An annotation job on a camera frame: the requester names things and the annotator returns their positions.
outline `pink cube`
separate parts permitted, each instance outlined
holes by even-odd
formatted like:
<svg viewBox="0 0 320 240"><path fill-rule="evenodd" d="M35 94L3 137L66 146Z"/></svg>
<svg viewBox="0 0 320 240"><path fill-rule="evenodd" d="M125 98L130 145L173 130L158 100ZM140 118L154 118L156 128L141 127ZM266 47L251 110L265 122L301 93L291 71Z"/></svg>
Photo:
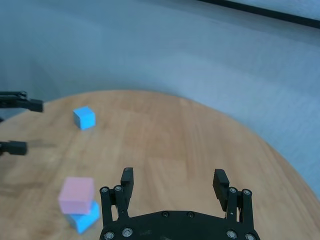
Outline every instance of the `pink cube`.
<svg viewBox="0 0 320 240"><path fill-rule="evenodd" d="M91 177L67 177L58 197L64 214L89 214L95 196Z"/></svg>

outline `cube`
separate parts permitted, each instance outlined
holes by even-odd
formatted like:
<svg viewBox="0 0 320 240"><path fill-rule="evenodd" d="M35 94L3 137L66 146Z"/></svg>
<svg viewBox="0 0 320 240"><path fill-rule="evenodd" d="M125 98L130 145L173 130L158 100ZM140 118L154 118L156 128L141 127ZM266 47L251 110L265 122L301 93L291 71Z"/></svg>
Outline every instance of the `cube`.
<svg viewBox="0 0 320 240"><path fill-rule="evenodd" d="M73 110L73 120L78 128L86 130L96 125L96 114L88 106L83 106Z"/></svg>
<svg viewBox="0 0 320 240"><path fill-rule="evenodd" d="M96 201L93 201L89 214L66 214L64 216L71 226L73 226L79 234L82 234L99 219L99 205Z"/></svg>
<svg viewBox="0 0 320 240"><path fill-rule="evenodd" d="M67 177L58 201L64 214L89 214L95 196L94 180L91 177Z"/></svg>

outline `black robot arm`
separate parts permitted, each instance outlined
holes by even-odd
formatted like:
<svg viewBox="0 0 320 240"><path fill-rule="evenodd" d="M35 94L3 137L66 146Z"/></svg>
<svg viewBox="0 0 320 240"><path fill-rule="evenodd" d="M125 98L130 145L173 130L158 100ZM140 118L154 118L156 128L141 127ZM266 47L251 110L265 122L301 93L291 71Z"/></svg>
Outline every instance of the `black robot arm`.
<svg viewBox="0 0 320 240"><path fill-rule="evenodd" d="M129 217L133 186L133 168L127 167L120 185L100 189L103 230L99 240L260 240L254 229L252 192L229 187L222 169L214 171L213 189L225 212L224 218L193 211L160 211ZM112 205L118 213L115 221Z"/></svg>
<svg viewBox="0 0 320 240"><path fill-rule="evenodd" d="M28 99L25 91L0 91L0 109L9 108L23 108L42 113L44 111L44 102ZM5 152L11 155L26 155L28 146L23 141L0 141L0 156Z"/></svg>

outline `round table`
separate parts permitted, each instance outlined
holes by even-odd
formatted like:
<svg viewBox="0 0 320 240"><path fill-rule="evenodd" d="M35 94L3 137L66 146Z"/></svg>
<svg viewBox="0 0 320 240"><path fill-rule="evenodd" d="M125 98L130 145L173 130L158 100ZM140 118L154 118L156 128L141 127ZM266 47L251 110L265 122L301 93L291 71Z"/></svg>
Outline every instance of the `round table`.
<svg viewBox="0 0 320 240"><path fill-rule="evenodd" d="M84 131L73 121L82 106L96 114L96 126ZM29 146L26 156L0 157L0 239L98 240L102 220L79 236L60 212L59 192L68 176L92 177L100 204L100 187L119 184L125 167L134 171L131 217L162 210L223 217L212 182L214 169L224 169L231 186L252 190L262 240L320 236L320 203L291 165L241 124L187 99L73 95L1 123L0 139Z"/></svg>

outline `white wall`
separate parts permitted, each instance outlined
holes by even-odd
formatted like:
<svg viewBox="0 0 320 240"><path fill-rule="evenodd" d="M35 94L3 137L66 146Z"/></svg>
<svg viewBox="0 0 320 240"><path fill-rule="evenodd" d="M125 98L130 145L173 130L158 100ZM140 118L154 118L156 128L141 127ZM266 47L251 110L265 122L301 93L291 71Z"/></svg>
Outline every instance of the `white wall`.
<svg viewBox="0 0 320 240"><path fill-rule="evenodd" d="M305 18L320 20L319 0L230 0Z"/></svg>
<svg viewBox="0 0 320 240"><path fill-rule="evenodd" d="M320 30L194 0L10 0L0 31L3 90L193 99L258 133L320 197Z"/></svg>

